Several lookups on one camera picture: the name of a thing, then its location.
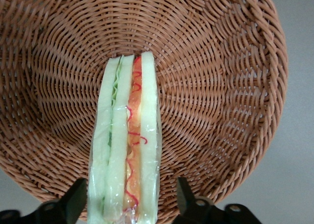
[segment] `wicker basket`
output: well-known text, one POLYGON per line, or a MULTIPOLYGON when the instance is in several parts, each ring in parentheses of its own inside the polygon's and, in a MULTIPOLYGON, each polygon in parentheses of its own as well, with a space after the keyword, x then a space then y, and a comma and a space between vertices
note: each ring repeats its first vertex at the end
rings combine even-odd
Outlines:
POLYGON ((0 165, 41 201, 88 177, 102 75, 121 54, 156 58, 159 223, 178 214, 178 176, 220 201, 265 154, 288 75, 271 0, 0 0, 0 14, 0 165))

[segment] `black clip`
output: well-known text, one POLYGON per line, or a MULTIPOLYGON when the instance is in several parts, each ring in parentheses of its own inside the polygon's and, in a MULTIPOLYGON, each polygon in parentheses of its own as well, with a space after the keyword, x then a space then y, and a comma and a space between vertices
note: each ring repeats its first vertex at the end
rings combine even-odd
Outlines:
POLYGON ((173 224, 261 224, 251 211, 240 204, 218 209, 207 197, 195 197, 184 177, 178 178, 177 200, 180 215, 173 224))
POLYGON ((21 217, 18 210, 0 212, 0 224, 75 224, 86 201, 86 179, 79 178, 60 200, 41 204, 29 215, 21 217))

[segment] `tomato slice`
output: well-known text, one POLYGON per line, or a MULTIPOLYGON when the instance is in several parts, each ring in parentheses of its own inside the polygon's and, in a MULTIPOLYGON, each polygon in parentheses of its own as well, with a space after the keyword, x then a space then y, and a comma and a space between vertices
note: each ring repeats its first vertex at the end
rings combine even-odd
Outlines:
POLYGON ((142 95, 142 65, 141 57, 135 59, 132 73, 133 83, 127 109, 128 118, 128 155, 126 158, 126 185, 124 209, 135 209, 140 202, 140 136, 141 132, 141 95, 142 95))

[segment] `gray background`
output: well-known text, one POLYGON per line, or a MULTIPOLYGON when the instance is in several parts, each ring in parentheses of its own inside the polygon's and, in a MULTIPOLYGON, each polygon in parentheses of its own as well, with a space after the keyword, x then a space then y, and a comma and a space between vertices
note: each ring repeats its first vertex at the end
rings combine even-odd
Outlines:
MULTIPOLYGON (((263 224, 313 224, 314 0, 273 1, 286 35, 289 57, 284 112, 259 166, 217 206, 244 204, 263 224)), ((28 214, 39 204, 0 170, 0 210, 19 209, 28 214)))

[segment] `plastic wrap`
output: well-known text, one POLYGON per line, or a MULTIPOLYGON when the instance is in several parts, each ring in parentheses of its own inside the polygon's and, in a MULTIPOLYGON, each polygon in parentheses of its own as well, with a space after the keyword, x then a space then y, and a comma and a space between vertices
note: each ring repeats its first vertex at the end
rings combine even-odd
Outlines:
POLYGON ((157 222, 161 138, 152 53, 111 58, 90 152, 88 224, 157 222))

